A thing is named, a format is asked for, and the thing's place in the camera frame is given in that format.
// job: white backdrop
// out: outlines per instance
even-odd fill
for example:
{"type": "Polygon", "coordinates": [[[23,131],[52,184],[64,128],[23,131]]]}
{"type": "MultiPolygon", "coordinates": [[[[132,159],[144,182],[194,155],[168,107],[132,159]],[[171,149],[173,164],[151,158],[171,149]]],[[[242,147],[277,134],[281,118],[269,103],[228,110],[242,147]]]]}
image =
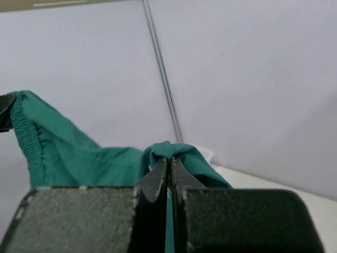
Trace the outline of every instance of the white backdrop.
{"type": "MultiPolygon", "coordinates": [[[[0,13],[1,93],[32,90],[103,146],[175,142],[141,1],[0,13]]],[[[0,134],[0,237],[29,187],[0,134]]]]}
{"type": "Polygon", "coordinates": [[[152,6],[184,141],[337,199],[337,1],[152,6]]]}

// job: green cloth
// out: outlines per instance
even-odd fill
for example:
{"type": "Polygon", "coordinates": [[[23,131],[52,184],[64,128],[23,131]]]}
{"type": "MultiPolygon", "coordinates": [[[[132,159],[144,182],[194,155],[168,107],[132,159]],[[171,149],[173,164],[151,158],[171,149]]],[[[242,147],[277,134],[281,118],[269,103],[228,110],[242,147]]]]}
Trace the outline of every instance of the green cloth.
{"type": "MultiPolygon", "coordinates": [[[[27,158],[31,186],[131,186],[145,176],[159,157],[179,157],[206,187],[231,186],[188,144],[153,144],[135,148],[102,148],[69,119],[30,91],[13,92],[13,128],[27,158]]],[[[174,252],[172,201],[167,199],[166,253],[174,252]]]]}

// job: metal rod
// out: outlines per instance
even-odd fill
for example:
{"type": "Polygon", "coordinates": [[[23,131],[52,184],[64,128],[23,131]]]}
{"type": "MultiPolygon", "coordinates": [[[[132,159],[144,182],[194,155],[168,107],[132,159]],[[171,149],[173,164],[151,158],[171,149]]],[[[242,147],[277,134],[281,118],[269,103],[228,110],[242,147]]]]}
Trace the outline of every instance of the metal rod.
{"type": "Polygon", "coordinates": [[[177,139],[177,142],[184,142],[183,134],[182,134],[182,131],[181,131],[180,123],[179,123],[176,108],[175,108],[175,104],[174,104],[174,101],[173,101],[173,96],[172,96],[172,91],[171,91],[169,79],[167,77],[164,59],[163,59],[163,56],[162,56],[157,32],[156,32],[154,21],[153,21],[150,3],[149,3],[149,0],[143,0],[143,3],[144,3],[144,10],[145,10],[148,28],[150,30],[150,35],[151,35],[154,51],[155,51],[157,62],[158,62],[160,75],[161,75],[162,82],[163,82],[163,85],[164,85],[165,96],[166,96],[166,100],[167,100],[167,103],[168,103],[168,108],[170,110],[170,115],[171,115],[171,120],[172,120],[172,123],[173,123],[175,137],[177,139]]]}

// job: black clamp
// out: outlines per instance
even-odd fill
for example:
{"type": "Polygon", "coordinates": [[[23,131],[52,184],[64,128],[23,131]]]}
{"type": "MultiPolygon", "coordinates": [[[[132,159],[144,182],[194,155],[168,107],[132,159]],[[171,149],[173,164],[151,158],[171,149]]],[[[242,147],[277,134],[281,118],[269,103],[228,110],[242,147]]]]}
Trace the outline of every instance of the black clamp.
{"type": "Polygon", "coordinates": [[[9,113],[16,97],[7,94],[0,96],[0,133],[8,132],[13,128],[11,114],[9,113]]]}

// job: textured black surface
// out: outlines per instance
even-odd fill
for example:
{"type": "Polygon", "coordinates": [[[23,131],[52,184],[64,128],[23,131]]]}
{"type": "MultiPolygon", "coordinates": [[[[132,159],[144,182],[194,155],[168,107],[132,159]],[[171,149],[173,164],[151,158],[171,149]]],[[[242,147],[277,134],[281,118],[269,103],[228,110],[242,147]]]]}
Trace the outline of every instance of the textured black surface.
{"type": "Polygon", "coordinates": [[[284,190],[184,193],[187,252],[323,252],[302,200],[284,190]]]}
{"type": "Polygon", "coordinates": [[[136,195],[133,187],[33,190],[15,214],[0,252],[127,253],[136,195]]]}

